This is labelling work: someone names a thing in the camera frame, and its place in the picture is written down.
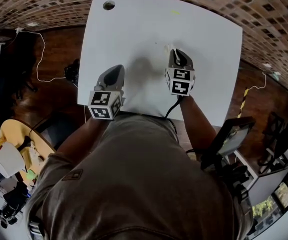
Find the green object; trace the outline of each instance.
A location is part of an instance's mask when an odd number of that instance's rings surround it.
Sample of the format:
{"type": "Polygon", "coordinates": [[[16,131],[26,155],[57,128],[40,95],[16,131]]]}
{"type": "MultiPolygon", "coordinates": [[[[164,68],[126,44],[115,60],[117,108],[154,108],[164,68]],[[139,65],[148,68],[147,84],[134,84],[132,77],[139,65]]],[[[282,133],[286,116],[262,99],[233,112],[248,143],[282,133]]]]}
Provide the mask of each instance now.
{"type": "Polygon", "coordinates": [[[27,172],[27,179],[34,180],[37,177],[37,174],[34,173],[33,170],[29,169],[27,172]]]}

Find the white table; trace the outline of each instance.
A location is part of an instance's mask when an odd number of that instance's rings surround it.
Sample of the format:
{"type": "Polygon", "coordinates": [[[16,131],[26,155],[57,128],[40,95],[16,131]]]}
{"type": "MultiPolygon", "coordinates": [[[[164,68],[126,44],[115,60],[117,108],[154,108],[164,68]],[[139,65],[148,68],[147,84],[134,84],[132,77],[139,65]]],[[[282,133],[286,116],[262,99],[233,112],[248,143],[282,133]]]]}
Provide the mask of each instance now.
{"type": "MultiPolygon", "coordinates": [[[[87,105],[99,75],[125,67],[123,111],[164,116],[176,102],[165,68],[173,44],[192,60],[191,95],[210,123],[222,126],[233,94],[242,28],[206,9],[180,0],[93,0],[79,71],[78,104],[87,105]],[[115,7],[103,9],[106,1],[115,7]]],[[[183,120],[179,106],[169,115],[183,120]]]]}
{"type": "Polygon", "coordinates": [[[236,150],[234,154],[247,166],[248,172],[253,177],[253,180],[245,186],[248,190],[248,196],[252,206],[265,201],[282,182],[288,172],[288,167],[286,167],[274,172],[258,174],[239,151],[236,150]]]}

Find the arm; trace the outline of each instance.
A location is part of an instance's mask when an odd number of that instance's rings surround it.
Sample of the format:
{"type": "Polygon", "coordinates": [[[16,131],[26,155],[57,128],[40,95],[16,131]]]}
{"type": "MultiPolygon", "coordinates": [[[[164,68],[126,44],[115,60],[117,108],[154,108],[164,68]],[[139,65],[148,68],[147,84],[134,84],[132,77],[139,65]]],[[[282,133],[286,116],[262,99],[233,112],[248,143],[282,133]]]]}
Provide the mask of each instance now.
{"type": "Polygon", "coordinates": [[[72,162],[79,164],[90,152],[97,138],[106,129],[108,123],[105,120],[92,117],[71,134],[58,148],[58,152],[72,162]]]}
{"type": "Polygon", "coordinates": [[[193,149],[207,149],[216,136],[213,126],[209,123],[192,96],[185,97],[180,103],[180,108],[193,149]]]}

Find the t-shirt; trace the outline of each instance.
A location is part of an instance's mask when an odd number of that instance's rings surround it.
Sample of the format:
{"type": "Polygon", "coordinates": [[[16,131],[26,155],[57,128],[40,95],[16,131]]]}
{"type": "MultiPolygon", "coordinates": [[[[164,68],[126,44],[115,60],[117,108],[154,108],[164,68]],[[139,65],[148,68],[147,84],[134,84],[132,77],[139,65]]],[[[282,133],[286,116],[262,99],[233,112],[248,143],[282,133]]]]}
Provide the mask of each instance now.
{"type": "Polygon", "coordinates": [[[77,166],[49,156],[28,210],[52,240],[232,240],[225,184],[180,147],[168,121],[117,117],[77,166]]]}

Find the wooden floor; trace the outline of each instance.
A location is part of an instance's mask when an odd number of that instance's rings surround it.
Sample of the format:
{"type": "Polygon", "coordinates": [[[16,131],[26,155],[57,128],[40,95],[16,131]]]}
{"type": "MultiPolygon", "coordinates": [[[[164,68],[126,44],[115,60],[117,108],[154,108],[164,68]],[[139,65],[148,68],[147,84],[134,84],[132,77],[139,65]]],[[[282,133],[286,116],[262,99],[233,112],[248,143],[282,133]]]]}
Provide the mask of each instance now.
{"type": "MultiPolygon", "coordinates": [[[[63,77],[64,67],[71,64],[74,59],[80,58],[84,30],[84,27],[76,27],[43,33],[46,49],[38,69],[40,80],[63,77]]],[[[42,48],[42,40],[38,37],[35,45],[37,61],[41,57],[42,48]]],[[[39,90],[34,93],[23,89],[23,99],[18,101],[18,105],[15,107],[16,118],[34,126],[51,112],[63,111],[70,114],[78,124],[81,125],[84,122],[84,108],[77,105],[77,88],[71,82],[66,79],[40,82],[37,80],[36,68],[32,74],[32,81],[39,90]]],[[[238,115],[245,87],[263,86],[263,84],[264,75],[261,72],[240,70],[226,118],[238,115]]],[[[266,88],[253,88],[249,91],[242,114],[243,116],[251,115],[256,119],[255,127],[240,148],[241,153],[254,163],[264,154],[262,131],[266,126],[267,117],[272,111],[284,119],[288,119],[288,91],[267,77],[266,88]]],[[[86,109],[86,118],[89,115],[90,113],[86,109]]],[[[176,125],[182,146],[185,149],[189,148],[189,140],[183,122],[178,121],[176,125]]]]}

